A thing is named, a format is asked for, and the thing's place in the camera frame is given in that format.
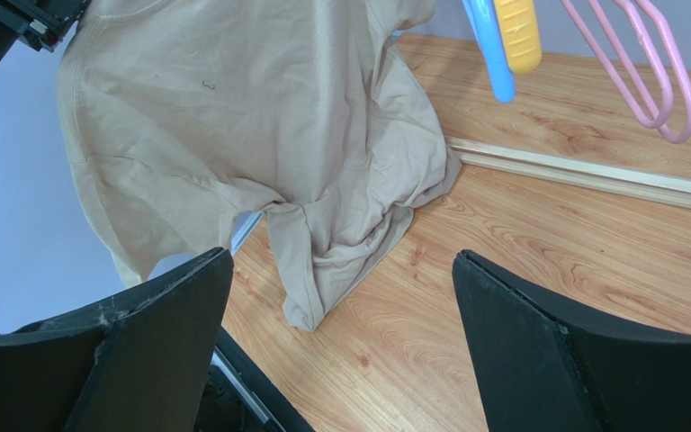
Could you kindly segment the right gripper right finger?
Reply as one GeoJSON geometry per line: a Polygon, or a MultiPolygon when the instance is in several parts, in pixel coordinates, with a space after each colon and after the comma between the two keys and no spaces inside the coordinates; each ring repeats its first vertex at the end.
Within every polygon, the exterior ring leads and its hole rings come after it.
{"type": "Polygon", "coordinates": [[[589,307],[463,250],[453,285],[492,431],[691,431],[691,335],[589,307]]]}

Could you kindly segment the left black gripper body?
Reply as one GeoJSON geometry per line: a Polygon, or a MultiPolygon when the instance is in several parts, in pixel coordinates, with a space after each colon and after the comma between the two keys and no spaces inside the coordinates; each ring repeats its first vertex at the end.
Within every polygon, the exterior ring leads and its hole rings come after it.
{"type": "Polygon", "coordinates": [[[89,5],[89,0],[0,0],[0,62],[17,41],[52,52],[89,5]]]}

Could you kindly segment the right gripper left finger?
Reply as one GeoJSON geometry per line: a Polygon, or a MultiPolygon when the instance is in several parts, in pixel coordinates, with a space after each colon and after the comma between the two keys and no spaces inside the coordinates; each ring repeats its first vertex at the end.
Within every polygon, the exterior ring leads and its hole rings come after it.
{"type": "Polygon", "coordinates": [[[190,431],[227,306],[214,248],[157,278],[0,334],[0,431],[190,431]]]}

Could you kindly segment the beige t shirt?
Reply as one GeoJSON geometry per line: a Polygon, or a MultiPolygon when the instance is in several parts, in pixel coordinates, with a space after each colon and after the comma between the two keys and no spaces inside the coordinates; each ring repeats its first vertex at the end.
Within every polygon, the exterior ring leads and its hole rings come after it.
{"type": "Polygon", "coordinates": [[[57,76],[85,216],[122,281],[262,212],[312,331],[461,162],[392,35],[433,1],[93,1],[57,76]]]}

